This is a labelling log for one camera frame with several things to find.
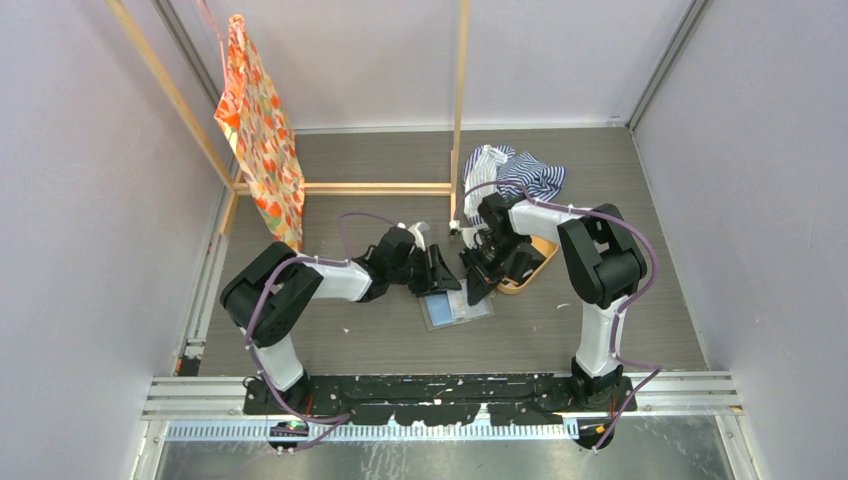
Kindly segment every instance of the white cloth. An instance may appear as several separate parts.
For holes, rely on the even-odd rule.
[[[465,191],[486,182],[493,182],[498,179],[498,168],[504,165],[509,156],[506,153],[496,149],[491,145],[483,145],[474,150],[471,157],[468,159],[471,170],[465,175]],[[477,207],[483,202],[483,198],[497,192],[496,185],[487,185],[479,190],[471,192],[465,198],[463,213],[468,218],[472,225],[483,223],[483,219],[477,215]]]

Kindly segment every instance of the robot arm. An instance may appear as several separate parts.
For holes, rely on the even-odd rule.
[[[610,204],[594,210],[621,218]],[[610,345],[616,311],[647,274],[633,237],[601,219],[539,207],[521,198],[505,200],[497,193],[484,198],[478,212],[487,226],[478,235],[482,241],[460,254],[468,277],[468,302],[479,302],[506,278],[521,278],[529,258],[521,258],[517,250],[529,236],[559,243],[571,285],[583,300],[580,346],[571,363],[572,393],[578,404],[605,398],[623,371],[614,353],[621,342],[624,311],[619,313],[615,351]]]
[[[287,400],[297,400],[294,387],[304,378],[289,333],[312,299],[369,302],[385,294],[392,284],[407,285],[416,296],[461,288],[438,245],[424,243],[427,228],[423,222],[408,229],[402,224],[391,227],[377,245],[344,266],[297,263],[283,270],[263,305],[252,340],[274,387],[286,392]],[[282,242],[273,243],[221,292],[221,305],[242,334],[272,272],[292,257],[307,256]]]

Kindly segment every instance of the blue striped cloth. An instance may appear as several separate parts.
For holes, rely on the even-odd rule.
[[[478,160],[480,160],[480,158],[483,156],[485,148],[486,145],[475,148],[474,151],[471,152],[471,155],[468,157],[468,160],[465,161],[465,169],[462,172],[462,182],[465,185],[466,192],[481,183],[491,182],[498,179],[497,170],[495,168],[492,168],[492,170],[487,173],[479,172],[478,169],[478,172],[474,174],[474,178],[469,178],[469,176],[471,175],[471,171],[474,169],[474,166],[477,165]],[[507,159],[515,155],[515,150],[509,145],[498,145],[494,147],[494,149],[506,155]],[[476,212],[477,207],[483,200],[483,197],[495,193],[496,191],[497,188],[494,185],[491,187],[483,187],[479,190],[474,191],[471,195],[465,198],[465,207],[463,208],[463,213],[465,213],[465,216],[468,218],[468,221],[469,223],[471,223],[471,225],[482,225],[483,219],[480,218],[480,215],[468,215],[467,210]]]
[[[549,167],[528,152],[515,155],[515,149],[509,145],[497,145],[495,149],[509,157],[506,164],[498,169],[497,180],[522,185],[532,197],[542,201],[553,200],[562,191],[562,185],[565,183],[565,167]],[[483,147],[477,147],[465,161],[465,169],[462,172],[463,182],[467,181],[474,163],[482,153]],[[518,187],[511,185],[498,185],[497,189],[498,193],[507,199],[522,194]],[[483,223],[479,215],[469,217],[468,221],[474,226]]]
[[[518,183],[527,189],[530,196],[549,201],[562,191],[565,183],[565,167],[549,167],[527,152],[516,155],[498,169],[498,180]],[[512,185],[498,185],[498,193],[504,198],[521,195],[521,190]]]

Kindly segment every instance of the clothing pile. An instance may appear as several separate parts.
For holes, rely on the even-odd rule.
[[[565,167],[549,167],[528,152],[516,155],[515,149],[509,145],[483,145],[475,148],[466,160],[462,179],[466,192],[482,183],[497,180],[521,185],[532,197],[550,201],[562,190]],[[465,199],[463,208],[471,225],[483,224],[483,219],[477,214],[477,207],[483,198],[496,191],[504,198],[522,194],[521,189],[515,185],[487,185],[475,190]]]

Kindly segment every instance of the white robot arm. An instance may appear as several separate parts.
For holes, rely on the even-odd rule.
[[[621,218],[610,204],[594,210]],[[530,236],[558,243],[572,287],[583,300],[580,346],[571,364],[572,390],[578,403],[604,396],[618,384],[623,370],[615,352],[626,312],[618,312],[616,345],[611,345],[616,312],[647,274],[633,237],[604,220],[552,210],[521,198],[505,200],[499,194],[483,199],[478,211],[487,228],[475,233],[475,243],[460,254],[468,277],[469,303],[478,302],[504,279],[522,276],[527,264],[520,258],[511,259],[509,272],[505,265]],[[451,226],[452,234],[460,233],[456,223]]]

